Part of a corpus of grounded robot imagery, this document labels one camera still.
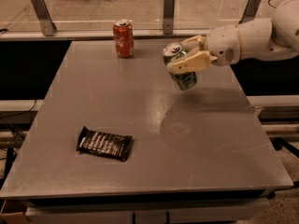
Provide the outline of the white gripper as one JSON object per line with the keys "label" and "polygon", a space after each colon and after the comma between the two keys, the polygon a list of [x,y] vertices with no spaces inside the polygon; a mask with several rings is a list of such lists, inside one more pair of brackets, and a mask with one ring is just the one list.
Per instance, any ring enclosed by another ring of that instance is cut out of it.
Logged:
{"label": "white gripper", "polygon": [[166,68],[174,75],[202,71],[211,64],[217,66],[236,64],[240,60],[240,38],[235,25],[215,28],[206,38],[202,35],[192,36],[183,40],[182,45],[187,50],[203,51],[170,62]]}

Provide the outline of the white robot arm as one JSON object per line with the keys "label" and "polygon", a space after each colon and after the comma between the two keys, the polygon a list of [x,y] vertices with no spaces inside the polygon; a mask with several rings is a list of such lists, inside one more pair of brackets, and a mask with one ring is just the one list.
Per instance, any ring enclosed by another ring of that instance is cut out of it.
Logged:
{"label": "white robot arm", "polygon": [[291,59],[299,54],[299,0],[283,1],[271,19],[218,27],[205,36],[186,39],[181,45],[187,53],[167,65],[167,70],[174,75],[246,59]]}

